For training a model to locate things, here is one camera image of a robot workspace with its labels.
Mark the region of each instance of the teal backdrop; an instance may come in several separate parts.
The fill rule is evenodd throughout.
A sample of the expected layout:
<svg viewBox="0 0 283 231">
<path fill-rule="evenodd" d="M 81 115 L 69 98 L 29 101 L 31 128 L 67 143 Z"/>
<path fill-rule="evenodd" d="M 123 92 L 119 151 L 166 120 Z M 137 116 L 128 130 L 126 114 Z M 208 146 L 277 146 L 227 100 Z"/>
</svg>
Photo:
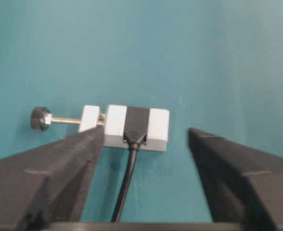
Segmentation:
<svg viewBox="0 0 283 231">
<path fill-rule="evenodd" d="M 141 151 L 122 221 L 211 222 L 187 146 L 196 127 L 283 157 L 283 1 L 0 0 L 0 158 L 77 132 L 34 132 L 34 106 L 167 108 L 166 153 Z M 128 153 L 104 148 L 82 221 L 109 221 Z"/>
</svg>

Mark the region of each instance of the teal wall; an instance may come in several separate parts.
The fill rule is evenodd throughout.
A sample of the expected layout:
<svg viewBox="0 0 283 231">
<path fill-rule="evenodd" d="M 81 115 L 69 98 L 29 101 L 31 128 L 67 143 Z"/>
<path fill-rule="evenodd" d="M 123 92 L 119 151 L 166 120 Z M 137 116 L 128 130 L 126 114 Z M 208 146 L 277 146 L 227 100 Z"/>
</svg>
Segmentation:
<svg viewBox="0 0 283 231">
<path fill-rule="evenodd" d="M 166 153 L 140 152 L 122 221 L 211 221 L 187 147 L 196 127 L 283 156 L 283 1 L 0 0 L 0 158 L 77 132 L 33 132 L 44 105 L 171 111 Z M 109 221 L 126 150 L 104 149 L 82 221 Z"/>
</svg>

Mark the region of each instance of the small white block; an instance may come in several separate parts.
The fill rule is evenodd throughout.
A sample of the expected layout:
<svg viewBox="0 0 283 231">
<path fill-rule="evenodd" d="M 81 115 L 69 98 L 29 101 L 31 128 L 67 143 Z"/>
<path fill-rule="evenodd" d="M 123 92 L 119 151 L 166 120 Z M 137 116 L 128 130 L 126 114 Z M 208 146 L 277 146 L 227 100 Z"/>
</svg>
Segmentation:
<svg viewBox="0 0 283 231">
<path fill-rule="evenodd" d="M 151 108 L 147 133 L 147 143 L 140 149 L 166 151 L 169 133 L 169 115 L 166 109 Z"/>
<path fill-rule="evenodd" d="M 95 128 L 98 123 L 99 114 L 100 111 L 98 106 L 85 105 L 81 123 L 79 125 L 79 132 Z"/>
<path fill-rule="evenodd" d="M 104 146 L 125 148 L 123 142 L 126 106 L 109 105 L 105 118 Z"/>
</svg>

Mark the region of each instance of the black cable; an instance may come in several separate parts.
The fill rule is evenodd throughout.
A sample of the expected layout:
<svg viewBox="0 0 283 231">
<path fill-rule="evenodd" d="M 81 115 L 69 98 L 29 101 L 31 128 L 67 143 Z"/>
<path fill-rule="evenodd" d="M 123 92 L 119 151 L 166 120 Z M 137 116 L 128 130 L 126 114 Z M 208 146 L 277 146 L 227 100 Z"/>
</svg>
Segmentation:
<svg viewBox="0 0 283 231">
<path fill-rule="evenodd" d="M 137 152 L 138 152 L 138 149 L 130 149 L 130 154 L 129 154 L 128 161 L 127 161 L 125 175 L 124 175 L 123 182 L 122 182 L 122 185 L 121 185 L 121 189 L 120 189 L 120 192 L 119 192 L 117 204 L 116 204 L 116 207 L 114 209 L 114 212 L 113 212 L 113 215 L 112 215 L 112 218 L 111 218 L 111 222 L 119 222 L 120 221 L 121 213 L 122 213 L 124 203 L 125 203 L 125 199 L 126 199 L 126 195 L 127 195 L 127 191 L 128 191 L 129 186 L 130 186 L 131 179 L 132 179 L 133 172 L 134 172 L 134 168 L 135 168 L 135 163 L 136 163 L 136 159 L 137 159 Z"/>
</svg>

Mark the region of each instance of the metal rod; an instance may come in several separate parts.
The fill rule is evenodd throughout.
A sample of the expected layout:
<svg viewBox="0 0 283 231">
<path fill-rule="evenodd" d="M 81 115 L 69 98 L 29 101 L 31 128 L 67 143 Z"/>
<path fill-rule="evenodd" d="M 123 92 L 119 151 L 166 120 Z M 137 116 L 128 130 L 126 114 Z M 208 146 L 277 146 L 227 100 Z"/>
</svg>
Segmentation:
<svg viewBox="0 0 283 231">
<path fill-rule="evenodd" d="M 80 124 L 80 119 L 71 119 L 71 118 L 61 118 L 61 117 L 52 117 L 52 123 L 61 123 L 61 124 Z"/>
<path fill-rule="evenodd" d="M 104 126 L 105 123 L 104 123 L 104 121 L 98 121 L 97 125 L 98 125 L 98 126 Z"/>
<path fill-rule="evenodd" d="M 105 120 L 105 118 L 106 118 L 106 114 L 103 114 L 103 113 L 99 114 L 100 120 Z"/>
</svg>

